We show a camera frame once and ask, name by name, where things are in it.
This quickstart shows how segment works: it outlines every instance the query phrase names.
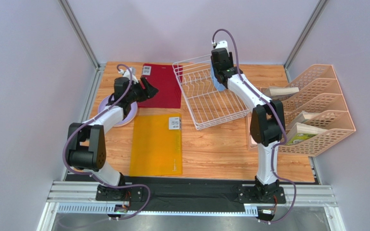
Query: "label sticker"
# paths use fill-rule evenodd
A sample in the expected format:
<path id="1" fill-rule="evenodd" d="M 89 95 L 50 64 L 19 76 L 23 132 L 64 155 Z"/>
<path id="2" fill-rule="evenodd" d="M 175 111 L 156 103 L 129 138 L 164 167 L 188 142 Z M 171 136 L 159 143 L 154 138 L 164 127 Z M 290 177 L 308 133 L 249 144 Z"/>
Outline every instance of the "label sticker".
<path id="1" fill-rule="evenodd" d="M 143 66 L 142 67 L 142 75 L 143 76 L 150 76 L 151 75 L 151 67 L 150 66 Z"/>
<path id="2" fill-rule="evenodd" d="M 269 210 L 269 209 L 263 209 L 263 210 L 262 210 L 262 213 L 263 213 L 263 214 L 272 214 L 272 211 L 271 211 L 271 210 Z"/>
<path id="3" fill-rule="evenodd" d="M 182 129 L 182 122 L 180 117 L 169 118 L 169 130 L 180 130 Z"/>

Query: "metal frame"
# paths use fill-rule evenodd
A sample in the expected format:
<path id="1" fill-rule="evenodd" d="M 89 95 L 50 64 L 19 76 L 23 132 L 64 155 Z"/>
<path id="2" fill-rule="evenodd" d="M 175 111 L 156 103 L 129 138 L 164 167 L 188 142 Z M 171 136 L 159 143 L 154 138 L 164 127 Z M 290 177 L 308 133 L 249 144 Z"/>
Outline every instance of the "metal frame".
<path id="1" fill-rule="evenodd" d="M 96 201 L 98 182 L 84 181 L 54 181 L 48 199 L 41 216 L 38 231 L 51 230 L 55 223 L 57 213 L 80 213 L 80 214 L 118 214 L 114 212 L 115 205 L 121 205 L 123 201 Z M 332 187 L 329 185 L 297 185 L 295 206 L 301 207 L 324 207 L 329 226 L 332 231 L 345 230 L 338 210 L 336 198 Z M 283 185 L 287 203 L 291 205 L 294 189 L 292 185 Z M 171 216 L 224 216 L 224 217 L 255 217 L 258 206 L 273 206 L 272 204 L 244 204 L 245 212 L 160 212 L 144 211 L 140 215 L 171 215 Z"/>
<path id="2" fill-rule="evenodd" d="M 316 21 L 322 14 L 323 10 L 325 9 L 326 4 L 329 0 L 319 0 L 317 3 L 315 9 L 313 10 L 309 20 L 307 21 L 301 35 L 299 36 L 295 46 L 293 47 L 291 53 L 289 54 L 285 64 L 283 65 L 285 67 L 285 70 L 288 70 L 291 66 L 293 60 L 295 59 L 296 55 L 298 54 L 299 50 L 301 49 L 303 43 L 305 42 L 306 38 L 308 37 L 310 31 L 312 30 L 313 26 L 315 25 Z"/>
<path id="3" fill-rule="evenodd" d="M 94 203 L 121 205 L 115 201 L 96 201 L 98 182 L 84 181 L 54 181 L 48 194 L 47 202 L 50 203 Z M 293 186 L 284 184 L 287 206 L 293 199 Z M 330 185 L 296 185 L 297 195 L 295 206 L 332 206 L 336 207 L 337 202 Z M 249 206 L 267 206 L 267 204 L 247 204 Z"/>
<path id="4" fill-rule="evenodd" d="M 61 7 L 63 8 L 67 18 L 69 19 L 74 31 L 76 32 L 83 48 L 85 49 L 92 65 L 96 69 L 95 76 L 92 80 L 92 87 L 86 99 L 86 106 L 81 115 L 80 120 L 86 120 L 89 118 L 91 109 L 93 107 L 93 102 L 98 91 L 99 84 L 104 72 L 104 64 L 99 64 L 96 59 L 94 52 L 92 51 L 82 29 L 77 22 L 74 13 L 67 0 L 58 0 Z M 317 21 L 318 17 L 322 13 L 328 0 L 320 0 L 312 13 L 309 21 L 307 22 L 304 30 L 302 31 L 298 41 L 296 42 L 294 48 L 292 49 L 286 63 L 284 64 L 285 71 L 290 67 L 293 59 L 296 57 L 299 49 L 303 45 L 305 39 L 309 35 L 312 27 Z M 313 172 L 317 179 L 319 179 L 317 165 L 315 164 L 314 158 L 309 158 L 311 166 L 313 166 Z M 65 179 L 67 175 L 67 170 L 63 172 L 62 180 Z M 57 213 L 105 213 L 101 211 L 101 208 L 108 206 L 115 206 L 117 204 L 122 204 L 122 202 L 99 202 L 95 201 L 96 188 L 98 186 L 97 182 L 64 182 L 64 181 L 54 181 L 44 211 L 40 218 L 40 223 L 38 225 L 38 231 L 48 231 L 51 230 Z M 289 206 L 293 197 L 293 186 L 283 185 L 285 189 L 287 204 L 282 206 Z M 140 214 L 143 215 L 179 215 L 179 216 L 255 216 L 257 213 L 257 204 L 244 204 L 245 212 L 238 213 L 198 213 L 198 212 L 153 212 L 145 211 Z M 329 185 L 297 185 L 297 197 L 295 206 L 321 206 L 325 208 L 326 215 L 328 217 L 329 226 L 332 231 L 345 230 L 342 217 L 339 212 L 339 208 L 336 202 L 336 198 L 333 194 L 332 188 Z"/>
<path id="5" fill-rule="evenodd" d="M 90 44 L 88 43 L 88 40 L 84 35 L 84 32 L 82 32 L 81 26 L 79 25 L 68 0 L 58 0 L 58 2 L 60 3 L 61 8 L 63 8 L 64 13 L 69 20 L 69 23 L 71 24 L 72 28 L 77 34 L 77 37 L 79 41 L 81 42 L 81 45 L 84 48 L 85 52 L 87 53 L 88 58 L 90 59 L 92 65 L 94 66 L 96 70 L 98 70 L 100 67 L 100 63 L 95 57 L 94 51 L 92 50 Z"/>

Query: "wire dish rack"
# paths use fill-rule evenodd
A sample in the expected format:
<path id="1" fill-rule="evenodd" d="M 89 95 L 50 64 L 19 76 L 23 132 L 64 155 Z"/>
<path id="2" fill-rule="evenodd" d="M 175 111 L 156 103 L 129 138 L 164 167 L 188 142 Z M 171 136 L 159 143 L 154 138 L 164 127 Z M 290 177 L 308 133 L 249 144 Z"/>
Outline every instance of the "wire dish rack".
<path id="1" fill-rule="evenodd" d="M 230 90 L 218 91 L 211 79 L 211 55 L 172 64 L 197 130 L 245 117 L 249 109 Z"/>

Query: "yellow folder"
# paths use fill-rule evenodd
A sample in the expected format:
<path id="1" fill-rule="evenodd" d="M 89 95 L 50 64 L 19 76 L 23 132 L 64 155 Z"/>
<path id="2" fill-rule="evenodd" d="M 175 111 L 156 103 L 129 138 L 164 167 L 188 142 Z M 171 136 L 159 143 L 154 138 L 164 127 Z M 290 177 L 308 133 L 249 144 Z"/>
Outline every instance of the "yellow folder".
<path id="1" fill-rule="evenodd" d="M 130 176 L 182 174 L 181 114 L 134 119 Z"/>

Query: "dish rack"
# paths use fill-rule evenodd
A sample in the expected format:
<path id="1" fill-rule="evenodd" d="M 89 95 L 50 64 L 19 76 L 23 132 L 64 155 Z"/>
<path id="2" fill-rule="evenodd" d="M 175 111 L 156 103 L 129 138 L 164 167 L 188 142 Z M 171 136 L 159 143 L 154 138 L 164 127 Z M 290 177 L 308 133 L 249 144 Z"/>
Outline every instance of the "dish rack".
<path id="1" fill-rule="evenodd" d="M 245 117 L 249 109 L 230 90 L 218 91 L 211 79 L 211 55 L 172 64 L 197 130 Z"/>
<path id="2" fill-rule="evenodd" d="M 300 91 L 282 101 L 286 126 L 302 111 L 317 112 L 304 124 L 327 131 L 299 144 L 282 145 L 279 153 L 317 156 L 356 131 L 332 65 L 312 65 L 287 87 Z"/>

